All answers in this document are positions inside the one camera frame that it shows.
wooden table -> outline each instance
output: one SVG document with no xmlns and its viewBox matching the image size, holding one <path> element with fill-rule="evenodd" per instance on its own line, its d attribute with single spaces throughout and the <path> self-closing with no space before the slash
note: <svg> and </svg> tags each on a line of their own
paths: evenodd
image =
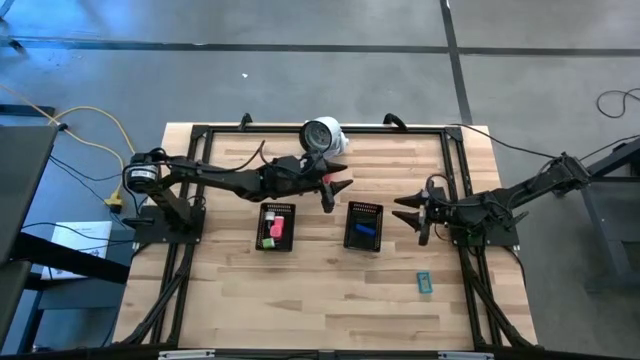
<svg viewBox="0 0 640 360">
<path fill-rule="evenodd" d="M 167 124 L 162 143 L 167 153 L 186 154 L 192 125 Z M 488 131 L 483 126 L 478 129 Z M 490 140 L 467 129 L 463 135 L 474 191 L 499 187 Z M 333 213 L 323 213 L 316 194 L 276 201 L 296 204 L 291 253 L 254 249 L 259 204 L 230 192 L 205 190 L 206 225 L 191 271 L 180 347 L 472 348 L 456 249 L 434 233 L 428 246 L 418 246 L 417 235 L 391 215 L 391 210 L 410 210 L 394 204 L 394 198 L 417 192 L 427 176 L 444 172 L 439 139 L 380 134 L 349 138 L 347 154 L 335 159 L 349 169 L 334 179 L 352 178 L 354 183 L 337 196 Z M 263 139 L 268 159 L 303 152 L 297 134 L 216 134 L 211 163 L 238 166 Z M 249 167 L 261 164 L 256 159 Z M 349 201 L 384 205 L 380 253 L 343 248 Z M 444 228 L 438 232 L 447 238 Z M 166 245 L 151 245 L 133 260 L 114 341 L 129 335 L 156 300 L 166 252 Z M 535 343 L 518 264 L 501 248 L 489 248 L 487 260 L 496 301 L 523 336 Z M 433 294 L 418 292 L 417 271 L 431 272 Z M 483 335 L 490 339 L 483 306 L 479 311 Z M 172 316 L 173 302 L 163 337 L 169 333 Z"/>
</svg>

